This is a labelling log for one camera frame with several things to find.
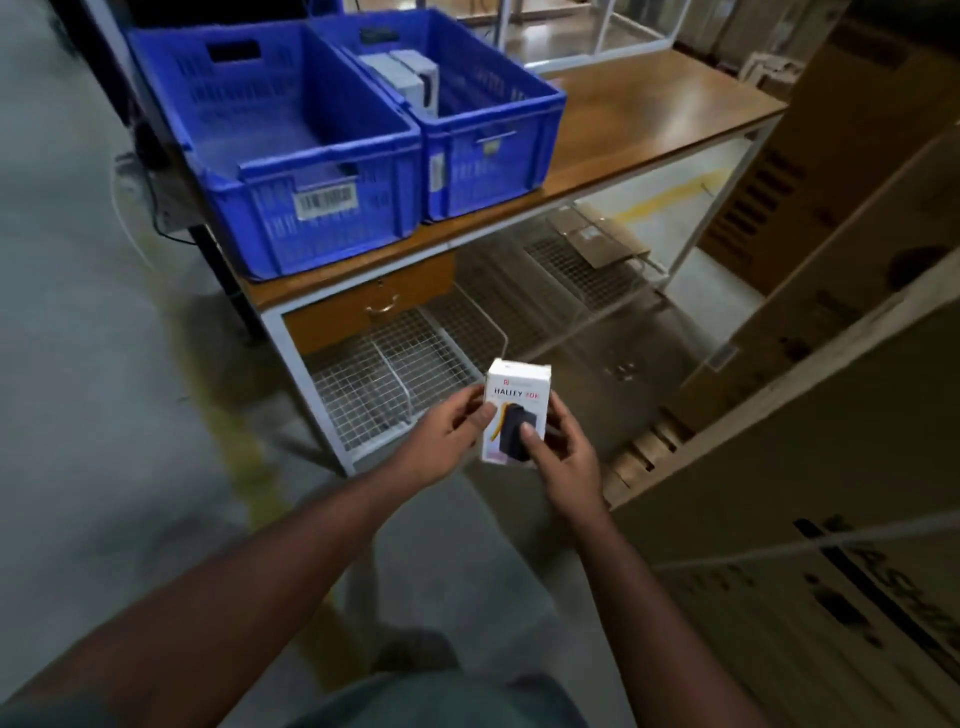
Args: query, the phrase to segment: person's right arm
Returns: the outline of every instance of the person's right arm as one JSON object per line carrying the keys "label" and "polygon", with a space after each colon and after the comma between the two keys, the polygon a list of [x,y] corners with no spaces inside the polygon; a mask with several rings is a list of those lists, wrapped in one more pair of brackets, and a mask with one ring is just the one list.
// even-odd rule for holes
{"label": "person's right arm", "polygon": [[520,436],[547,495],[569,523],[637,724],[767,726],[617,529],[603,500],[593,447],[556,394],[550,403],[564,437],[556,442],[548,437],[548,445],[529,425]]}

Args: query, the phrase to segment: hand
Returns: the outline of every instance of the hand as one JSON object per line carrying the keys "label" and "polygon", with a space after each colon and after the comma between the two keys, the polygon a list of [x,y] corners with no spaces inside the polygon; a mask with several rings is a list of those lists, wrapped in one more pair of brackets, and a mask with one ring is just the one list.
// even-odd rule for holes
{"label": "hand", "polygon": [[547,423],[563,436],[548,432],[544,442],[536,430],[524,423],[520,439],[540,470],[550,502],[571,522],[607,514],[596,452],[556,392],[550,392]]}
{"label": "hand", "polygon": [[418,489],[450,475],[496,414],[483,389],[473,384],[430,407],[384,467]]}

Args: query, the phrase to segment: person's right hand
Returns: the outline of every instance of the person's right hand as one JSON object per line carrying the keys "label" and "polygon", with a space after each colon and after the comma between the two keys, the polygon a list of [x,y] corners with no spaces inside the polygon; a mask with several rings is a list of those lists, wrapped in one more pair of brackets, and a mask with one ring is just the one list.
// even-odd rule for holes
{"label": "person's right hand", "polygon": [[556,392],[550,392],[547,422],[563,437],[554,438],[548,433],[544,442],[524,423],[520,439],[540,470],[550,502],[572,522],[608,513],[593,445]]}

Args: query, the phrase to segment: yellow floor line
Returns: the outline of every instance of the yellow floor line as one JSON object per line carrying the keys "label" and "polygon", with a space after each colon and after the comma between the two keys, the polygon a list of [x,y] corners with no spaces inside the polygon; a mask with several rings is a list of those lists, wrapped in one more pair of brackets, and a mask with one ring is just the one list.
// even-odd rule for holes
{"label": "yellow floor line", "polygon": [[696,197],[704,191],[704,187],[710,191],[710,194],[716,194],[716,190],[723,186],[723,183],[727,181],[731,172],[732,170],[730,169],[714,169],[712,172],[706,172],[698,177],[694,177],[688,182],[664,190],[659,195],[654,195],[647,200],[642,200],[622,212],[617,212],[614,217],[621,223],[628,223],[633,220],[649,217],[656,212],[660,212],[665,207],[670,207],[683,200]]}
{"label": "yellow floor line", "polygon": [[[267,464],[260,442],[244,419],[215,400],[176,311],[164,303],[167,297],[158,284],[151,287],[190,399],[216,443],[233,493],[247,508],[250,530],[263,528],[290,510],[276,472]],[[329,597],[297,636],[296,645],[325,692],[337,691],[369,674],[366,661]]]}

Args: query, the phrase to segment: forearm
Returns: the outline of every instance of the forearm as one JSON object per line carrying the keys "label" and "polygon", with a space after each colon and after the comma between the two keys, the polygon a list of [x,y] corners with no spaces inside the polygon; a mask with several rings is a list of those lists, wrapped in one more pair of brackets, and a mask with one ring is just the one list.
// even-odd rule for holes
{"label": "forearm", "polygon": [[304,504],[99,627],[18,696],[95,692],[124,723],[216,724],[416,490],[379,470]]}
{"label": "forearm", "polygon": [[637,723],[766,726],[612,517],[604,513],[572,527]]}

